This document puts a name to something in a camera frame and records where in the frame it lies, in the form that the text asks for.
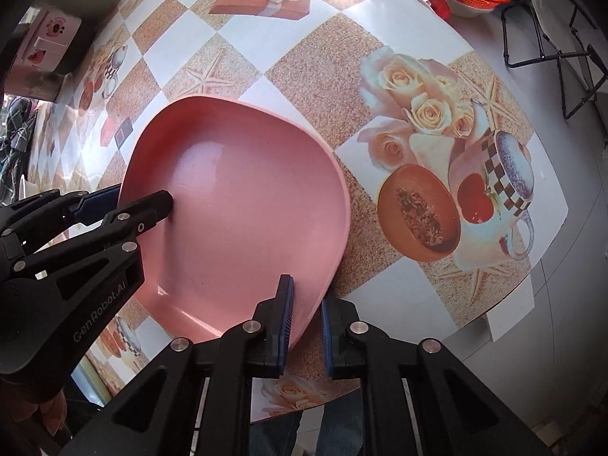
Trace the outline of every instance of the silver screw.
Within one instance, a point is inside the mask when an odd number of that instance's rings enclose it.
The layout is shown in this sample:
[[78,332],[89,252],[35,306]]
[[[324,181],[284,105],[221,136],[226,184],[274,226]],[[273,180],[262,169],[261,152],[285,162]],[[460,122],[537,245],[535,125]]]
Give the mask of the silver screw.
[[132,252],[133,250],[136,250],[138,247],[138,245],[135,242],[124,242],[122,244],[122,249],[125,252]]
[[358,320],[350,325],[350,330],[355,334],[365,334],[370,327],[362,320]]
[[442,348],[442,344],[436,339],[426,339],[422,343],[422,349],[426,353],[437,353]]
[[246,333],[257,333],[262,328],[262,324],[256,320],[248,320],[242,323],[242,330]]
[[171,349],[175,352],[183,352],[189,345],[190,341],[184,337],[175,338],[171,341]]

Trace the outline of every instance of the table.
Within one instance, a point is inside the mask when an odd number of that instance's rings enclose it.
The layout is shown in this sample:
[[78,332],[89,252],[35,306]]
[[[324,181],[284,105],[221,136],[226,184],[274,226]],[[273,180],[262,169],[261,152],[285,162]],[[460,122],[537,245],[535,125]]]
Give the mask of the table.
[[[567,212],[545,150],[509,90],[416,0],[122,0],[56,103],[43,108],[30,180],[64,192],[120,183],[148,121],[193,93],[268,109],[329,145],[352,202],[335,292],[357,305],[362,320],[401,340],[442,340],[503,300]],[[382,196],[406,165],[430,173],[436,191],[452,191],[450,238],[442,235],[443,206],[399,187],[396,198]],[[455,192],[465,179],[468,192]],[[420,238],[439,238],[425,240],[424,258],[401,241],[420,218],[404,215],[409,226],[399,220],[396,233],[394,211],[379,211],[379,196],[401,204],[397,213],[422,211],[431,228],[441,222],[439,236],[416,228]],[[170,339],[135,297],[87,356],[116,393]],[[357,386],[326,377],[320,345],[317,313],[290,353],[288,373],[255,380],[252,421]]]

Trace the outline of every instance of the person's leg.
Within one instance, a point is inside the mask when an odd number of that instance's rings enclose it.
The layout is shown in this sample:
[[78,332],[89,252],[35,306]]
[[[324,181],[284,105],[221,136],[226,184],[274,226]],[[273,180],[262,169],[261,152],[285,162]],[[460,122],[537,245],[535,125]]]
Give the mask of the person's leg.
[[363,446],[361,389],[326,403],[315,456],[357,456]]
[[291,456],[302,412],[254,423],[249,430],[249,456]]

